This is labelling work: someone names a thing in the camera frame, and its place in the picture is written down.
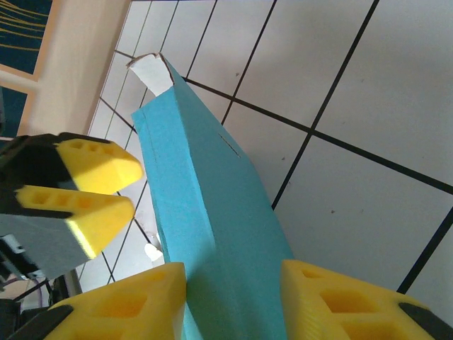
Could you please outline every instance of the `blue cardboard box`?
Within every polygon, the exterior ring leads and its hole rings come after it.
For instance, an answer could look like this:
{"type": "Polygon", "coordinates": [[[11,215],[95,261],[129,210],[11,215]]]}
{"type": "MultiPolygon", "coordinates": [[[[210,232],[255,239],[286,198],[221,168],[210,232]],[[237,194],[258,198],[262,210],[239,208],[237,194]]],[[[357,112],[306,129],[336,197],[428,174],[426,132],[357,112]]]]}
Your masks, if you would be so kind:
{"type": "Polygon", "coordinates": [[[293,255],[253,164],[162,55],[129,67],[156,96],[132,117],[165,261],[185,264],[185,338],[286,339],[293,255]]]}

